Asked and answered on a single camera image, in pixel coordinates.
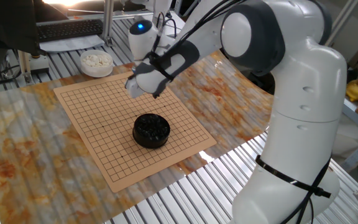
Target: bright light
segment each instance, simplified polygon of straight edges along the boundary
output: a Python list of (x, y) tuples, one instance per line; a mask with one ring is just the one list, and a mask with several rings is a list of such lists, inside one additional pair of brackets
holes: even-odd
[(80, 3), (83, 1), (89, 1), (89, 0), (42, 0), (42, 1), (47, 4), (63, 4), (64, 6), (72, 6), (77, 3)]

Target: yellow object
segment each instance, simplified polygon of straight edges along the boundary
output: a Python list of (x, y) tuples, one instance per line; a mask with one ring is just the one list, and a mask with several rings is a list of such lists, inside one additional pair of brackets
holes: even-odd
[(346, 86), (346, 96), (350, 101), (358, 101), (358, 80), (349, 82)]

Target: keyboard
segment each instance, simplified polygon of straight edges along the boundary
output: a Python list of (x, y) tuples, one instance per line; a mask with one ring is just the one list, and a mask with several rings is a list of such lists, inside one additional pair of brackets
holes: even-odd
[(70, 21), (58, 24), (39, 25), (37, 29), (39, 42), (47, 42), (101, 34), (103, 31), (103, 22), (100, 19)]

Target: table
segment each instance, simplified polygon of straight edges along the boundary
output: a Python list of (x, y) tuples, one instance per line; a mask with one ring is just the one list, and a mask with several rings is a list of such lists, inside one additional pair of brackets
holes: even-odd
[[(116, 66), (113, 74), (132, 66)], [(102, 223), (208, 163), (196, 154), (112, 193), (53, 92), (90, 79), (75, 75), (0, 92), (3, 223)], [(267, 127), (272, 96), (220, 52), (187, 69), (170, 88), (217, 140), (204, 151), (207, 158), (218, 158)]]

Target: black bowl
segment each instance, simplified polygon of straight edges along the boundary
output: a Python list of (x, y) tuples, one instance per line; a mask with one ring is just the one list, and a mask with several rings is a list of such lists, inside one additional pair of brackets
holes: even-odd
[(156, 149), (168, 140), (170, 127), (168, 121), (157, 114), (140, 115), (134, 123), (132, 134), (141, 146)]

